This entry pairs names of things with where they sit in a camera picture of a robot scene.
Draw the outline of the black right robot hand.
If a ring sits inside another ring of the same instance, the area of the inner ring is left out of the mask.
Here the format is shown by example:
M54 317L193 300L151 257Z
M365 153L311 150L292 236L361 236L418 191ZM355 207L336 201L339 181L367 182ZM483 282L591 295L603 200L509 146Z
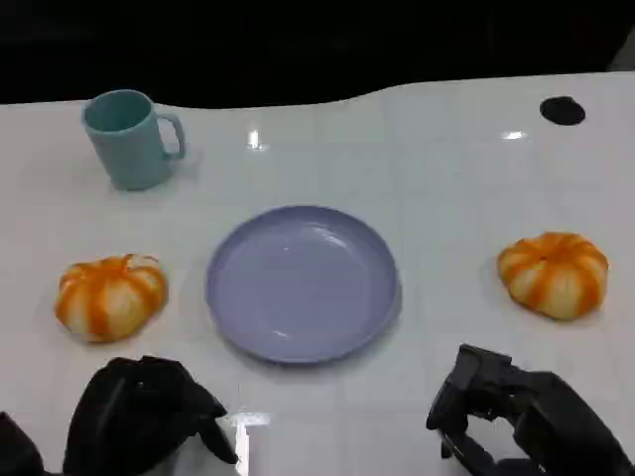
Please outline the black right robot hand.
M507 420L522 458L494 459L468 435L469 417ZM426 426L441 456L471 475L631 475L634 464L609 427L553 372L526 371L511 357L460 345Z

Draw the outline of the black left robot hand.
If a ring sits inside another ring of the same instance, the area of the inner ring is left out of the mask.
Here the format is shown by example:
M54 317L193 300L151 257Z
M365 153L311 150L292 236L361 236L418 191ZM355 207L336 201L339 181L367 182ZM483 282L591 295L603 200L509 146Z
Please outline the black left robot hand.
M65 475L142 475L198 435L219 460L238 456L217 420L226 408L182 363L117 357L90 379L73 413Z

